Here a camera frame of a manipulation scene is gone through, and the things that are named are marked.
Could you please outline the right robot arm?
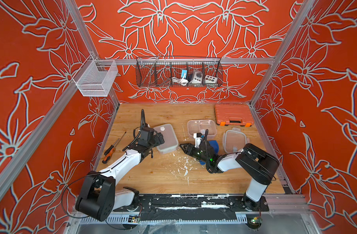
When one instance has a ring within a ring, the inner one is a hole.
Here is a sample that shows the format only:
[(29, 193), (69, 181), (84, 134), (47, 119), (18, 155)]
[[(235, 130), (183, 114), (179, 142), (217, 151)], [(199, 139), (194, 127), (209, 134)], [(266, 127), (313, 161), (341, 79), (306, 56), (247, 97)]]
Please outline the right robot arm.
[(233, 169), (244, 169), (251, 182), (243, 195), (242, 203), (245, 209), (257, 211), (261, 208), (261, 198), (271, 184), (280, 162), (276, 157), (248, 143), (235, 153), (218, 155), (207, 140), (201, 140), (199, 147), (194, 144), (180, 144), (186, 154), (197, 161), (205, 163), (206, 170), (211, 174), (219, 174)]

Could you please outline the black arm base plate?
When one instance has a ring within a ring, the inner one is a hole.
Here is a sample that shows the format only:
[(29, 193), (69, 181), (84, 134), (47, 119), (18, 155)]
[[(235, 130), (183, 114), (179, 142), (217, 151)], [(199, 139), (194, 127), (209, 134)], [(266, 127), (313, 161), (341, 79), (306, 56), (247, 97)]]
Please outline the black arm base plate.
[(269, 212), (265, 197), (251, 204), (244, 201), (239, 194), (142, 194), (139, 196), (142, 210), (154, 209), (229, 209), (234, 212)]

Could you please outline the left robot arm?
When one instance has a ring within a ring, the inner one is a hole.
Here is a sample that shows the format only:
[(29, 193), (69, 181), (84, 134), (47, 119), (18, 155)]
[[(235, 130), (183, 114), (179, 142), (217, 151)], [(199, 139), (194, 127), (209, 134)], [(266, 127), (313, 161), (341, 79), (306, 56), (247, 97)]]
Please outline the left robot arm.
[(139, 207), (139, 191), (130, 187), (116, 190), (119, 181), (148, 155), (153, 148), (164, 144), (164, 136), (153, 128), (143, 127), (124, 155), (99, 172), (90, 171), (83, 182), (75, 209), (98, 221), (105, 221), (112, 211), (125, 207), (135, 211)]

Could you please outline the blue cleaning cloth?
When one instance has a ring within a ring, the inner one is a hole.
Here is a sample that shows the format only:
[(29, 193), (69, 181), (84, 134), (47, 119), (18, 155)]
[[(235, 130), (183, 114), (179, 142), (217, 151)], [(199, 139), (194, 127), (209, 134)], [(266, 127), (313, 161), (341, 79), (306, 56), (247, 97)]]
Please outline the blue cleaning cloth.
[(200, 144), (200, 151), (201, 151), (200, 161), (202, 162), (202, 164), (209, 161), (211, 165), (214, 165), (219, 157), (218, 155), (219, 145), (215, 140), (210, 140), (207, 143), (202, 142)]

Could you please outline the clear lunch box with lid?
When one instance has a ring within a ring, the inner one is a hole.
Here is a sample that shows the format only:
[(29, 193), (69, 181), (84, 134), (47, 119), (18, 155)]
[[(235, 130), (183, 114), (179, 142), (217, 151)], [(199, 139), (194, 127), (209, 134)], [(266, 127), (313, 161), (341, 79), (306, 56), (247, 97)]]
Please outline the clear lunch box with lid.
[(213, 120), (190, 120), (187, 123), (188, 134), (191, 138), (196, 133), (205, 134), (208, 130), (208, 139), (213, 139), (217, 135), (217, 127)]

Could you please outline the clear lunch box lid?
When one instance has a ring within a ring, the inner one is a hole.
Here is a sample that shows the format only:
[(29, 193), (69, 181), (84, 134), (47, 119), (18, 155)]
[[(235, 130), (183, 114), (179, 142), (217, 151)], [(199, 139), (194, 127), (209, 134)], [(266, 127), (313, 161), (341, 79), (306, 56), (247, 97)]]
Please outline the clear lunch box lid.
[(250, 139), (240, 128), (227, 130), (222, 137), (223, 149), (227, 154), (239, 152), (249, 142)]

